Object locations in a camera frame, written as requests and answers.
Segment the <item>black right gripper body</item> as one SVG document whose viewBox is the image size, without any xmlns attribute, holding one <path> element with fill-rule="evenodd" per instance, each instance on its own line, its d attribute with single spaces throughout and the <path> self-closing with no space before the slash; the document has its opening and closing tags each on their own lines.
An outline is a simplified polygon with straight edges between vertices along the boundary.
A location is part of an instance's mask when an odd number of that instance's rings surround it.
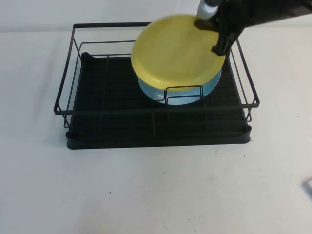
<svg viewBox="0 0 312 234">
<path fill-rule="evenodd" d="M 219 37 L 237 39 L 248 22 L 246 4 L 242 0 L 223 0 L 217 14 Z"/>
</svg>

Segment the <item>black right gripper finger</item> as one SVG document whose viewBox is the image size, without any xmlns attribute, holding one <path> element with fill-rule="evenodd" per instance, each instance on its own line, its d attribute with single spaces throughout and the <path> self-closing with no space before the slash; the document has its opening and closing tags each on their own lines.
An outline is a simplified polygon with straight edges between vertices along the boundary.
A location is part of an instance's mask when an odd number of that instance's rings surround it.
<svg viewBox="0 0 312 234">
<path fill-rule="evenodd" d="M 218 31 L 218 27 L 207 19 L 197 19 L 194 21 L 194 26 L 199 30 Z"/>
<path fill-rule="evenodd" d="M 227 55 L 233 44 L 234 39 L 219 37 L 216 45 L 212 47 L 211 51 L 217 55 Z"/>
</svg>

